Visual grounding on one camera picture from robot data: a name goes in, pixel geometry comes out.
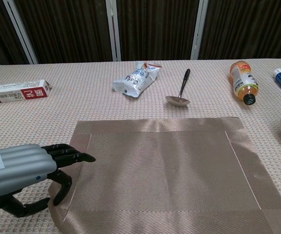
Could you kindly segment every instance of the spoon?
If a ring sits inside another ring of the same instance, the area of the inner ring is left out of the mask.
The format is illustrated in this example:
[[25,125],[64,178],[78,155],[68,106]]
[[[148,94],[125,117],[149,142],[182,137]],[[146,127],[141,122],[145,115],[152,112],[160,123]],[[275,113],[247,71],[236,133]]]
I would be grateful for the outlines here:
[[184,76],[184,80],[183,80],[183,84],[181,85],[181,89],[180,89],[180,93],[178,95],[178,97],[174,97],[174,96],[166,96],[166,100],[171,104],[171,105],[174,105],[174,106],[187,106],[190,101],[187,100],[187,99],[184,99],[181,97],[181,95],[183,94],[183,91],[184,91],[184,87],[187,83],[187,80],[189,78],[189,75],[190,75],[190,69],[187,69],[186,73],[185,73],[185,76]]

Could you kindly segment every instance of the textured tablecloth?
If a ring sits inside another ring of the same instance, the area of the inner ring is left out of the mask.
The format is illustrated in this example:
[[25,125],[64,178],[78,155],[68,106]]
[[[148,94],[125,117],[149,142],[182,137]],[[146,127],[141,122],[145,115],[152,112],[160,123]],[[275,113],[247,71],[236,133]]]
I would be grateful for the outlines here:
[[[256,103],[245,106],[234,97],[227,76],[235,60],[158,61],[159,77],[139,98],[112,90],[112,80],[134,70],[135,62],[0,66],[0,84],[46,79],[47,98],[0,104],[0,148],[37,143],[69,143],[78,120],[239,117],[266,170],[281,194],[281,89],[271,78],[281,59],[247,59],[260,86]],[[183,97],[187,108],[169,106],[187,68]],[[50,181],[17,195],[24,203],[48,196]],[[0,233],[58,233],[48,210],[14,218],[0,210]]]

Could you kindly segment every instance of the robotic hand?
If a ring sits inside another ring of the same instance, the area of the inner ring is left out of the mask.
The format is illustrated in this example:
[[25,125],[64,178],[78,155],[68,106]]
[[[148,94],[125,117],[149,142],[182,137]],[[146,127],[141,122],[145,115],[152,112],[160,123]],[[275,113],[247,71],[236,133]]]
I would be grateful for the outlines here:
[[71,177],[59,168],[82,161],[94,162],[95,158],[66,144],[44,147],[27,144],[1,149],[0,209],[15,217],[34,215],[46,209],[49,197],[23,205],[13,195],[47,178],[61,184],[61,189],[53,200],[54,206],[58,205],[72,185]]

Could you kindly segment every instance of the snack bag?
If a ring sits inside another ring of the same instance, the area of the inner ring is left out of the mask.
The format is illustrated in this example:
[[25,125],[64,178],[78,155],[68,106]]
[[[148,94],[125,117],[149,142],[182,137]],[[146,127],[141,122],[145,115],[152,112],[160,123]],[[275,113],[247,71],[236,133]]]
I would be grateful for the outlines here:
[[155,81],[161,68],[161,65],[153,62],[137,61],[136,71],[113,81],[113,88],[117,92],[137,98]]

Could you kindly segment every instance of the box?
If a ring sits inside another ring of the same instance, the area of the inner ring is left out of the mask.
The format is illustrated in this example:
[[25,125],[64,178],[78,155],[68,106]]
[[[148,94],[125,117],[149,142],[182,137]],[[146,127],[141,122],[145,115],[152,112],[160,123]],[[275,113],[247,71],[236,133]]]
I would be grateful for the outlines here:
[[50,90],[50,84],[44,79],[0,85],[0,103],[45,98],[49,95]]

